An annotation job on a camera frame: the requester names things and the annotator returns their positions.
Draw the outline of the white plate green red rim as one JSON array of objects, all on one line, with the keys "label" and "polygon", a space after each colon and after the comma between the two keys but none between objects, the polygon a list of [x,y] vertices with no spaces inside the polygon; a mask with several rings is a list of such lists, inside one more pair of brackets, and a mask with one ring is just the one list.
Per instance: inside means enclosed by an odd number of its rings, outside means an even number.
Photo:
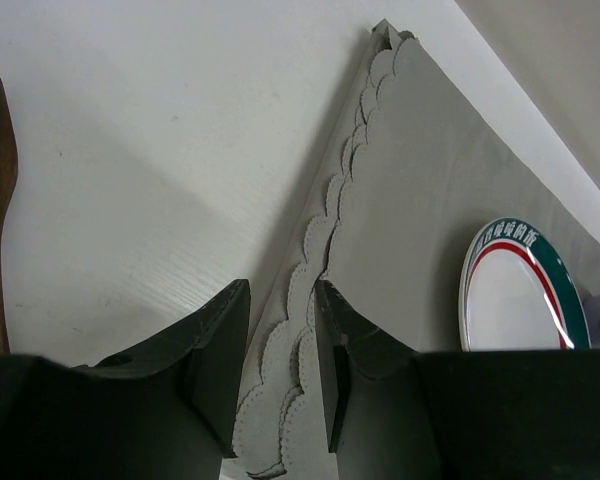
[{"label": "white plate green red rim", "polygon": [[575,283],[539,229],[513,218],[485,224],[466,253],[458,298],[465,351],[589,349]]}]

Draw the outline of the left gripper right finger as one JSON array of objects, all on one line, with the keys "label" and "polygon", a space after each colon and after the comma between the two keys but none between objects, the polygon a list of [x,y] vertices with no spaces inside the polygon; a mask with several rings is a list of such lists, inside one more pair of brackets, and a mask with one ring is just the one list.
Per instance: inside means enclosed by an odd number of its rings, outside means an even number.
[{"label": "left gripper right finger", "polygon": [[315,285],[342,479],[600,479],[600,350],[416,351]]}]

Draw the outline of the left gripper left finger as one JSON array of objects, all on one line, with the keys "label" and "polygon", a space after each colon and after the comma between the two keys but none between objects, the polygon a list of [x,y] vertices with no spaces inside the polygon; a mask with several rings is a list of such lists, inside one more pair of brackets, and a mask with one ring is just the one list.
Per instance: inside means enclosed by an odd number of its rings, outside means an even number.
[{"label": "left gripper left finger", "polygon": [[0,479],[216,479],[233,456],[250,316],[237,279],[94,366],[0,356]]}]

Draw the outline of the grey cloth placemat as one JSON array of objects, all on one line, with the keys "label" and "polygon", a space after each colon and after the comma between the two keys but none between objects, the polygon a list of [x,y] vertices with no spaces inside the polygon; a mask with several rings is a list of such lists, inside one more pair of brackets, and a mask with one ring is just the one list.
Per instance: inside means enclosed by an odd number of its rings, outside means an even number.
[{"label": "grey cloth placemat", "polygon": [[371,37],[243,369],[232,479],[334,479],[314,283],[409,346],[460,345],[464,255],[490,219],[529,221],[578,290],[600,294],[600,244],[491,129],[407,31]]}]

